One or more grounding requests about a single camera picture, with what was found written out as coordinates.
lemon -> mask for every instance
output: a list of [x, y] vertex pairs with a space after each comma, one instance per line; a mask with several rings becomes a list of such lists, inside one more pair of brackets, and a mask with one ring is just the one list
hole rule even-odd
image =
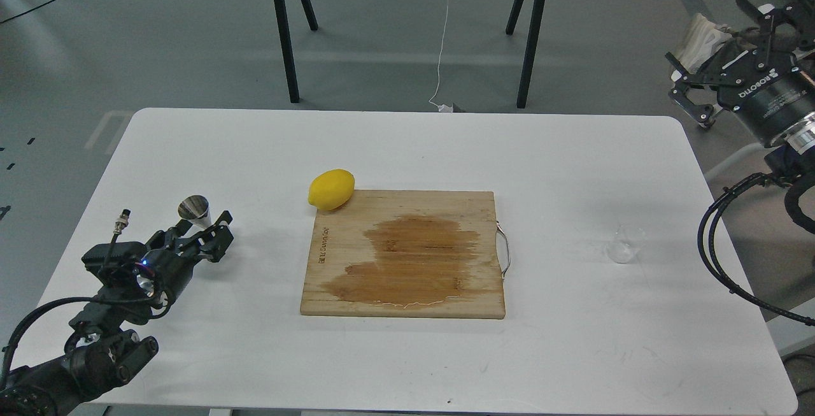
[[354, 175], [345, 169], [332, 169], [311, 181], [308, 204], [319, 210], [335, 210], [354, 194]]

tabletop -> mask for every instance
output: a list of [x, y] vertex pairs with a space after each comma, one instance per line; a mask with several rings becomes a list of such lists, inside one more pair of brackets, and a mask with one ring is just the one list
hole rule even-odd
[[[509, 236], [506, 318], [305, 317], [315, 209], [335, 168], [358, 189], [491, 190]], [[80, 257], [142, 241], [178, 202], [230, 210], [235, 241], [201, 262], [166, 317], [135, 327], [160, 352], [107, 404], [478, 413], [791, 414], [759, 309], [705, 270], [711, 193], [669, 117], [149, 108], [137, 112], [41, 302], [95, 294]], [[641, 227], [632, 262], [603, 246]], [[725, 270], [748, 286], [730, 237]], [[80, 305], [32, 326], [15, 365], [61, 353]]]

wet spot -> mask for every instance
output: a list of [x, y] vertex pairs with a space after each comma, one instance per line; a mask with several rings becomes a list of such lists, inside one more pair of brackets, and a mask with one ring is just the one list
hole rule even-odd
[[347, 302], [403, 308], [466, 294], [476, 231], [463, 231], [459, 222], [431, 215], [402, 215], [379, 222], [364, 236], [373, 247], [374, 261], [346, 266], [343, 274], [323, 284], [329, 294]]

gray floor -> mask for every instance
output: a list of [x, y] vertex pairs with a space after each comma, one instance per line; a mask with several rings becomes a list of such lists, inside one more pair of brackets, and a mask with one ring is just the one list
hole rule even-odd
[[[0, 18], [43, 1], [0, 0]], [[0, 25], [0, 207], [11, 205], [0, 220], [0, 338], [36, 305], [120, 131], [140, 108], [436, 111], [427, 100], [436, 89], [446, 0], [312, 1], [318, 32], [288, 0], [299, 104], [288, 102], [271, 0], [59, 0]], [[755, 142], [730, 114], [701, 131], [667, 99], [663, 54], [696, 11], [746, 27], [734, 0], [547, 0], [523, 110], [514, 103], [530, 4], [506, 36], [511, 3], [450, 0], [437, 103], [471, 112], [672, 116], [702, 170]], [[216, 137], [215, 129], [204, 137]], [[760, 155], [714, 179], [711, 190], [756, 170], [766, 170]], [[782, 192], [751, 193], [733, 205], [727, 225], [757, 295], [785, 308], [815, 297], [815, 239], [787, 218]], [[793, 382], [812, 375], [807, 365], [796, 365]], [[802, 405], [798, 414], [813, 408]]]

wooden cutting board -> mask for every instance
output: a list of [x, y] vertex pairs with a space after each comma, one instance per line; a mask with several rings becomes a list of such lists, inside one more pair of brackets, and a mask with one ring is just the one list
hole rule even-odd
[[492, 192], [355, 190], [317, 211], [300, 313], [504, 318]]

